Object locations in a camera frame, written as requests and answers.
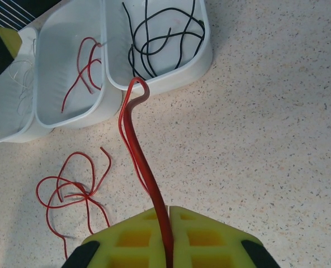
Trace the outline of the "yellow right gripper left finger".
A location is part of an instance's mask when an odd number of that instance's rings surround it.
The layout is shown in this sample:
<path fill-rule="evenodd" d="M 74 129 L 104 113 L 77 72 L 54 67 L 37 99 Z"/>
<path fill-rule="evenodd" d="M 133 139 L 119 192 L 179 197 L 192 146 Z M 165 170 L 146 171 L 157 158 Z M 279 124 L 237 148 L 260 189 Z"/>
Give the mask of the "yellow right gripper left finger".
<path fill-rule="evenodd" d="M 63 267 L 166 267 L 155 209 L 87 237 Z"/>

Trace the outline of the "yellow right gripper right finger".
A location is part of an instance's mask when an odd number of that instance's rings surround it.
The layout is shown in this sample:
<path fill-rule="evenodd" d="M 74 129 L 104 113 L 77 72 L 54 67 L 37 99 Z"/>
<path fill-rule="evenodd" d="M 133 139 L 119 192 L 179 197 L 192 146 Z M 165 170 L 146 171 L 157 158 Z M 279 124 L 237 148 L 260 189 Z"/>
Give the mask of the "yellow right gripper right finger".
<path fill-rule="evenodd" d="M 255 236 L 188 210 L 171 206 L 173 267 L 279 267 Z"/>

